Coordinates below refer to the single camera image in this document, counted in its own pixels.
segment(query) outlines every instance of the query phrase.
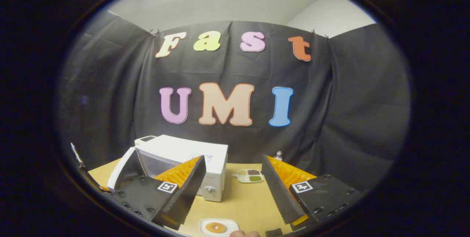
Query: finger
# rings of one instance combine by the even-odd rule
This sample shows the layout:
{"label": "finger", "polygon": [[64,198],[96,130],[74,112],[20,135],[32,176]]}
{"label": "finger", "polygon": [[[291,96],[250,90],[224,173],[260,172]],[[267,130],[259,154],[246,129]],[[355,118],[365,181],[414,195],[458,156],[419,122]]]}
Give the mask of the finger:
{"label": "finger", "polygon": [[245,232],[242,230],[236,230],[230,233],[230,237],[244,237],[244,236],[245,236]]}
{"label": "finger", "polygon": [[257,231],[248,232],[245,237],[260,237],[260,233]]}

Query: blue letter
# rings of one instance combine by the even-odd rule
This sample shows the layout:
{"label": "blue letter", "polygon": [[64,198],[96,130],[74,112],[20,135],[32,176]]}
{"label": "blue letter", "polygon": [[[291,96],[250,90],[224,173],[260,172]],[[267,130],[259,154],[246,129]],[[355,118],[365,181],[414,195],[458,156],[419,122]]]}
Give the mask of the blue letter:
{"label": "blue letter", "polygon": [[276,105],[274,107],[274,116],[269,121],[269,125],[282,127],[290,124],[287,113],[289,112],[289,100],[294,94],[292,88],[275,87],[272,93],[276,96]]}

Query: pink letter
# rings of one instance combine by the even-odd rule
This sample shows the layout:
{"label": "pink letter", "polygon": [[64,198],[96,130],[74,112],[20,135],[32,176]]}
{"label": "pink letter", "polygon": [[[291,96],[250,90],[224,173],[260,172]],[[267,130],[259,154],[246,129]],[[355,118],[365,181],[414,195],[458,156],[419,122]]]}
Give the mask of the pink letter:
{"label": "pink letter", "polygon": [[262,39],[264,39],[263,33],[246,32],[242,35],[243,43],[240,43],[240,48],[245,52],[261,52],[266,48],[266,43]]}
{"label": "pink letter", "polygon": [[160,88],[163,118],[167,122],[180,124],[185,122],[188,117],[188,96],[191,94],[191,88],[178,88],[176,93],[180,95],[180,113],[178,115],[173,114],[170,108],[170,96],[173,94],[173,88]]}

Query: wooden table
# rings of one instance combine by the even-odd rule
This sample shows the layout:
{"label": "wooden table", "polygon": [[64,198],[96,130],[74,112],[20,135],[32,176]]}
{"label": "wooden table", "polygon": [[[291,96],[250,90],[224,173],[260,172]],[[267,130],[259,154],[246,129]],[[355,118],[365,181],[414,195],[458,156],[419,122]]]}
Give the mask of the wooden table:
{"label": "wooden table", "polygon": [[[90,175],[105,186],[114,167],[119,162],[111,163],[91,170]],[[199,221],[207,218],[230,219],[238,223],[240,230],[257,231],[263,237],[267,230],[280,228],[283,234],[292,232],[289,224],[284,224],[276,207],[266,181],[260,183],[240,183],[232,174],[239,169],[258,169],[261,164],[227,163],[225,190],[221,202],[206,201],[196,196],[186,221],[178,232],[194,237],[203,237],[199,231]]]}

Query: black backdrop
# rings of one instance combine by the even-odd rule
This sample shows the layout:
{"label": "black backdrop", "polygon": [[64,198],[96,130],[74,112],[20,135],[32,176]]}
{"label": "black backdrop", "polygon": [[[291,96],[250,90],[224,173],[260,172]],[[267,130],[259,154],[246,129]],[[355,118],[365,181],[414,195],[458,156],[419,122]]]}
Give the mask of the black backdrop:
{"label": "black backdrop", "polygon": [[[170,55],[155,58],[163,37],[187,32]],[[221,33],[215,51],[196,52],[206,31]],[[262,32],[266,48],[244,52],[240,38]],[[292,53],[287,39],[302,36],[312,60]],[[228,161],[258,163],[282,151],[284,161],[316,175],[326,172],[366,190],[390,167],[403,143],[409,119],[406,60],[383,29],[368,25],[334,38],[282,25],[226,21],[183,26],[152,35],[103,12],[77,38],[61,77],[59,130],[64,148],[73,142],[89,168],[122,157],[136,138],[173,135],[229,145]],[[201,83],[217,83],[226,98],[235,85],[254,85],[252,125],[198,122]],[[173,88],[171,110],[180,109],[176,89],[188,87],[188,118],[167,122],[160,93]],[[274,87],[294,90],[290,124],[269,125]]]}

